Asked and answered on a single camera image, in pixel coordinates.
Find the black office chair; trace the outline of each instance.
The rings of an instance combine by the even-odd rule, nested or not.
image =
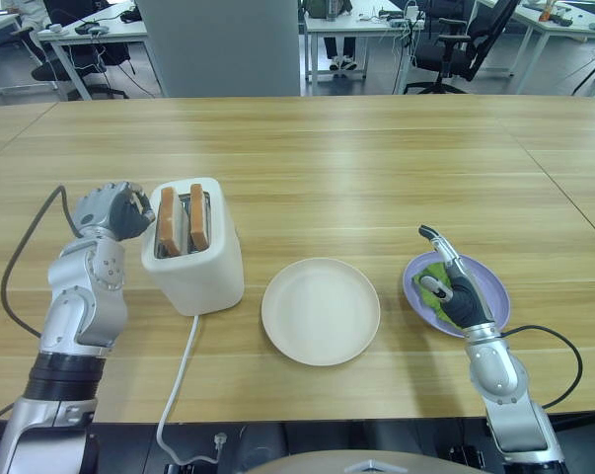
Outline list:
[[[464,19],[464,0],[428,0],[426,19],[428,21],[428,37],[431,38],[433,20],[447,18],[449,20]]]
[[[461,89],[444,84],[445,77],[457,75],[472,81],[482,66],[485,57],[503,32],[519,0],[498,0],[489,15],[479,15],[471,21],[465,35],[459,31],[466,27],[466,22],[440,18],[439,22],[450,28],[450,35],[440,35],[442,44],[426,43],[415,52],[415,65],[420,69],[436,71],[435,82],[414,82],[407,84],[409,88],[424,88],[419,94],[466,94]],[[460,43],[466,49],[456,48]]]
[[[51,22],[59,23],[62,26],[69,25],[76,20],[91,15],[97,10],[93,0],[72,0],[71,2],[65,0],[44,0],[44,4]],[[107,71],[106,66],[117,66],[123,61],[130,59],[127,44],[98,43],[64,47],[89,94],[106,94],[109,98],[119,95],[124,99],[128,99],[128,95],[124,91],[113,89],[108,84],[86,84],[83,80],[89,74],[105,73]],[[69,74],[57,58],[46,61],[42,66],[37,67],[32,71],[32,77],[37,81],[71,80]],[[79,97],[80,94],[76,90],[67,94],[67,98],[70,101],[77,100]]]

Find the purple plate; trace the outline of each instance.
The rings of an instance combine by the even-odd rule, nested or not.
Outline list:
[[[510,298],[507,295],[507,290],[501,280],[498,279],[491,269],[486,267],[484,264],[461,255],[464,265],[470,270],[475,278],[480,290],[485,296],[487,305],[494,316],[496,321],[496,327],[501,330],[507,324],[510,319]],[[419,314],[424,321],[439,329],[440,331],[450,334],[451,336],[457,336],[463,338],[464,334],[452,324],[442,321],[437,317],[435,311],[426,306],[422,301],[419,293],[419,288],[413,283],[413,277],[424,270],[427,266],[436,262],[443,262],[442,258],[437,252],[427,252],[422,255],[418,255],[409,262],[403,273],[403,290],[405,296],[411,305],[411,308]]]

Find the plug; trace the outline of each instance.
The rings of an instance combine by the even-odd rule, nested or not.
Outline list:
[[[214,436],[214,444],[218,452],[222,451],[222,446],[225,444],[225,442],[227,442],[226,434],[221,432]]]

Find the robotic hand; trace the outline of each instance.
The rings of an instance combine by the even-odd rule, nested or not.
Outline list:
[[[80,238],[51,265],[51,304],[25,393],[0,444],[0,474],[86,474],[97,465],[93,420],[105,357],[126,322],[123,247],[155,219],[129,182],[83,197],[73,220]]]
[[[496,447],[507,462],[505,472],[566,473],[552,424],[530,399],[527,371],[501,337],[475,278],[437,231],[422,225],[419,234],[444,260],[452,289],[432,276],[423,276],[420,284],[466,336],[471,380],[483,397]]]

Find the bread slice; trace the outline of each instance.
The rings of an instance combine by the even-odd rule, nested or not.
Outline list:
[[[157,235],[169,257],[187,253],[187,222],[187,212],[175,189],[162,188]]]
[[[207,207],[202,185],[191,185],[189,188],[189,234],[198,251],[209,248]]]

